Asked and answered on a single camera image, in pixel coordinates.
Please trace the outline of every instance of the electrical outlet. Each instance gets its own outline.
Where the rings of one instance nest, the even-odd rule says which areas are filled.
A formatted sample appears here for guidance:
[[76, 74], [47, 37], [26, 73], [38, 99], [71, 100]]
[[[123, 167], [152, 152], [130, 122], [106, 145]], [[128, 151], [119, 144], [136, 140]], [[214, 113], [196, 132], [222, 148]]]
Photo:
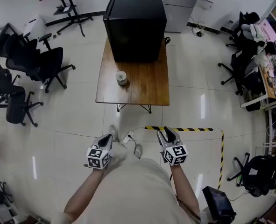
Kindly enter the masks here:
[[130, 135], [131, 137], [133, 137], [134, 132], [133, 132], [133, 131], [129, 131], [129, 133], [125, 136], [125, 138], [124, 138], [123, 141], [122, 141], [123, 144], [126, 144], [126, 143], [129, 141], [129, 139], [130, 139], [129, 135]]

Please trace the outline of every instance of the desk leg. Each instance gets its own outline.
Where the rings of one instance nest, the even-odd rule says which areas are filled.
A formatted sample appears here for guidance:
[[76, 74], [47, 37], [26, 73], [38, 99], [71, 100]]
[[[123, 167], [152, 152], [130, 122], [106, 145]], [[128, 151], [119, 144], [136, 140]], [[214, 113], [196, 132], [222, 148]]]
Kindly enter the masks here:
[[142, 108], [144, 108], [145, 110], [147, 110], [149, 112], [149, 114], [151, 114], [151, 105], [148, 105], [148, 109], [145, 108], [144, 106], [140, 105]]
[[248, 105], [255, 104], [255, 103], [259, 102], [259, 101], [262, 101], [262, 100], [264, 100], [264, 99], [267, 99], [268, 97], [269, 97], [269, 96], [268, 96], [267, 94], [265, 94], [265, 95], [263, 95], [263, 96], [260, 96], [260, 97], [258, 97], [258, 98], [256, 98], [256, 99], [253, 99], [253, 100], [251, 100], [251, 101], [249, 101], [249, 102], [246, 102], [246, 103], [242, 104], [242, 105], [241, 105], [241, 108], [245, 108], [245, 107], [247, 107]]
[[121, 106], [122, 104], [116, 104], [116, 106], [117, 106], [117, 112], [120, 112], [120, 110], [124, 107], [124, 106], [126, 106], [127, 104], [125, 104], [125, 105], [123, 105], [123, 106]]

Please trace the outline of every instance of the shoe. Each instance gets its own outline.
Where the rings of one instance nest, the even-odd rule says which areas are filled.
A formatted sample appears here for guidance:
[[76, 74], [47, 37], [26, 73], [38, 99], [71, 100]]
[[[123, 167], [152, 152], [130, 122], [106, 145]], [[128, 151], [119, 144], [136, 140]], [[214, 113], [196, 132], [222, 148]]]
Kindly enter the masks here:
[[137, 144], [136, 149], [134, 151], [134, 155], [140, 159], [143, 155], [143, 147], [141, 144]]
[[109, 127], [109, 134], [113, 136], [113, 142], [119, 142], [117, 130], [113, 125]]

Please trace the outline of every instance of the black mini fridge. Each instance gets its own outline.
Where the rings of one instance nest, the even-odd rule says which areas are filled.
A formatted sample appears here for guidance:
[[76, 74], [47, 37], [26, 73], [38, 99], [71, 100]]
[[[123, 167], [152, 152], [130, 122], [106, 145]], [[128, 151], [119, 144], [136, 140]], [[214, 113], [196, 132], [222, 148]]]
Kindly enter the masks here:
[[167, 23], [162, 0], [110, 0], [103, 20], [116, 62], [158, 60]]

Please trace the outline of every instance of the yellow and black tape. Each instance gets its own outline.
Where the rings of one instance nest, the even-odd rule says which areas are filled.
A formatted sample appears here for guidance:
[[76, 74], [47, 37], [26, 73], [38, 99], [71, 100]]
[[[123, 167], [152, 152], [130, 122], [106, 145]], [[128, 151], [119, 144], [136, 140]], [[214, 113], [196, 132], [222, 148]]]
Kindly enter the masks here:
[[[164, 130], [164, 127], [158, 127], [158, 126], [145, 126], [145, 129], [149, 130]], [[213, 131], [212, 128], [172, 128], [174, 131], [185, 131], [185, 132], [191, 132], [191, 131]]]
[[223, 160], [224, 160], [224, 131], [222, 131], [221, 169], [220, 169], [220, 178], [219, 178], [218, 190], [221, 187], [222, 174], [223, 174]]
[[[158, 127], [158, 126], [145, 126], [145, 129], [149, 130], [164, 130], [164, 127]], [[197, 128], [197, 129], [192, 129], [192, 128], [172, 128], [174, 131], [185, 131], [185, 132], [192, 132], [192, 131], [213, 131], [212, 128]], [[224, 132], [222, 132], [222, 148], [221, 148], [221, 169], [220, 169], [220, 178], [219, 178], [219, 185], [218, 185], [218, 190], [221, 187], [221, 181], [222, 181], [222, 174], [223, 174], [223, 160], [224, 160]]]

